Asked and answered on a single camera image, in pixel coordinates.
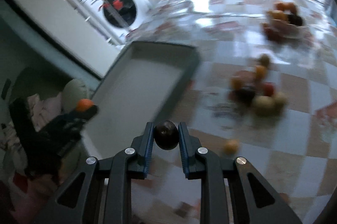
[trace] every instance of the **metal screw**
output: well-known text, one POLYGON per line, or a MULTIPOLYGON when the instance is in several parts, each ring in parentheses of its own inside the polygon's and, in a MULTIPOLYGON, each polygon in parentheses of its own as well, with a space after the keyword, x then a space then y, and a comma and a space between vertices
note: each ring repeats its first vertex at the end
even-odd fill
POLYGON ((125 153, 126 154, 133 154, 135 151, 134 151, 134 148, 126 148, 125 149, 125 153))
POLYGON ((247 163, 247 160, 243 157, 239 157, 239 158, 236 159, 236 162, 241 164, 241 165, 244 165, 244 164, 247 163))
POLYGON ((201 154, 205 154, 205 153, 208 152, 208 150, 207 150, 207 148, 205 148, 205 147, 200 147, 200 148, 198 149, 198 152, 201 153, 201 154))
POLYGON ((94 164, 96 162, 96 159, 94 157, 89 157, 86 160, 87 164, 94 164))

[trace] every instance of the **red cloth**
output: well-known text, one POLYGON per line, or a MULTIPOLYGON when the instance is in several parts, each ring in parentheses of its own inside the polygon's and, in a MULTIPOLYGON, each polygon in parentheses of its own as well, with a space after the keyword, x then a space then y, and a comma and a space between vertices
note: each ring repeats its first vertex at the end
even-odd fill
POLYGON ((122 9, 123 6, 124 6, 124 4, 123 4, 123 2, 122 2, 121 0, 114 0, 114 1, 112 2, 112 5, 114 6, 114 8, 115 8, 117 11, 119 11, 120 9, 122 9))
POLYGON ((24 193, 27 193, 28 189, 28 180, 27 177, 24 175, 20 175, 19 173, 15 172, 13 177, 13 183, 20 188, 24 193))

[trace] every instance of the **fruit bowl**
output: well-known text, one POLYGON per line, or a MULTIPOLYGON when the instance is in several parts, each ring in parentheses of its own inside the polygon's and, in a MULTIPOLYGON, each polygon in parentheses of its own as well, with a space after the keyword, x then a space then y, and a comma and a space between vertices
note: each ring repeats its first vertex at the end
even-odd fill
POLYGON ((296 26, 289 24, 283 20, 275 20, 271 15, 267 14, 268 23, 270 28, 279 32, 280 36, 284 38, 303 38, 307 26, 296 26))

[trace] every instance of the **orange fruit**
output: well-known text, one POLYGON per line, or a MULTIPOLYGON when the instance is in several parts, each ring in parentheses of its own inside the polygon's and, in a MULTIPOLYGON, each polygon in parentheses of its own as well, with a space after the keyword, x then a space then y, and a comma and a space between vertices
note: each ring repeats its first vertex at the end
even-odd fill
POLYGON ((262 65, 255 66, 255 79, 261 80, 266 77, 267 68, 262 65))
POLYGON ((82 98, 77 102, 75 111, 84 112, 93 105, 94 105, 94 102, 92 100, 87 99, 87 98, 82 98))
POLYGON ((283 13, 283 11, 275 10, 275 11, 271 11, 269 14, 275 20, 288 21, 288 16, 287 14, 283 13))
POLYGON ((243 81, 239 76, 232 76, 230 86, 233 90, 239 90, 243 86, 243 81))
POLYGON ((240 142, 236 139, 228 140, 223 147, 223 151, 226 154, 235 154, 238 152, 239 149, 240 149, 240 142))
POLYGON ((290 13, 297 15, 297 7, 293 2, 288 2, 286 4, 286 9, 290 11, 290 13))
POLYGON ((286 6, 285 6, 284 2, 276 2, 275 3, 275 9, 280 10, 280 11, 285 11, 286 6))

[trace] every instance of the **grey tray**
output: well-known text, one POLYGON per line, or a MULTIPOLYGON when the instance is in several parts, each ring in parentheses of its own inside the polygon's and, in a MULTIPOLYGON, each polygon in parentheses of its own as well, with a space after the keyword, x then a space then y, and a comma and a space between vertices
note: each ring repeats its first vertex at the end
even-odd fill
POLYGON ((191 46, 133 42, 122 50, 92 100, 99 113, 83 132, 88 155, 114 156, 169 117, 200 62, 191 46))

